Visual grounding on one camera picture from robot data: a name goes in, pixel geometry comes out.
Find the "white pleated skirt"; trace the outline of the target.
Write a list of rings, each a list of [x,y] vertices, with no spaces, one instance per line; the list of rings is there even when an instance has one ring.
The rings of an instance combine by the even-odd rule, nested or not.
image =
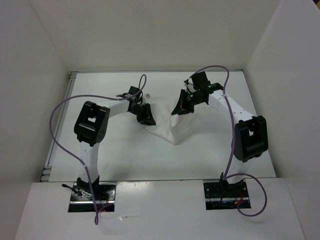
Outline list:
[[[170,102],[163,97],[150,97],[147,103],[150,104],[155,125],[146,126],[145,130],[172,145],[177,145],[189,137],[201,122],[201,116],[198,113],[172,115],[178,103],[177,100]]]

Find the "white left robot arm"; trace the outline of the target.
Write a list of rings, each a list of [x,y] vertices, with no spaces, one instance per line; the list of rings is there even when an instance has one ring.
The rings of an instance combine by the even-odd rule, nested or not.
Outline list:
[[[98,153],[100,143],[106,136],[109,119],[122,114],[131,113],[138,123],[146,126],[156,124],[151,106],[136,100],[107,100],[102,103],[86,101],[74,126],[74,133],[80,146],[80,159],[84,163],[76,184],[88,200],[99,196],[100,175],[98,172]]]

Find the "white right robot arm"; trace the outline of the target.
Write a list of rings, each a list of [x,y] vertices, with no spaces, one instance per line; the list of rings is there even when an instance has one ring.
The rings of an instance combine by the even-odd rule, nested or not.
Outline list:
[[[219,184],[220,193],[229,197],[236,192],[236,184],[244,179],[248,161],[268,150],[267,121],[263,116],[255,116],[241,107],[219,83],[198,87],[193,92],[182,89],[171,114],[191,114],[195,106],[202,103],[218,111],[231,124],[231,154],[222,173],[223,181]]]

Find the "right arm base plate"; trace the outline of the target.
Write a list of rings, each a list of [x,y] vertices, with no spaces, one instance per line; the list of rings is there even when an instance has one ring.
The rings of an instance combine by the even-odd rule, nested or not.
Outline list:
[[[206,210],[250,209],[247,184],[241,180],[229,184],[226,180],[214,179],[203,182]]]

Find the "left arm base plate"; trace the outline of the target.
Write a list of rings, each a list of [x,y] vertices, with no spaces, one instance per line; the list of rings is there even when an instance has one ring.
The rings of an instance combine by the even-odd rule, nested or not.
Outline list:
[[[115,182],[99,183],[101,192],[94,194],[98,210],[102,209],[102,212],[114,212],[116,186],[117,184]],[[68,212],[69,213],[95,212],[94,204],[92,201],[92,195],[90,193],[86,193],[84,190],[78,189],[77,184],[75,182],[72,185]]]

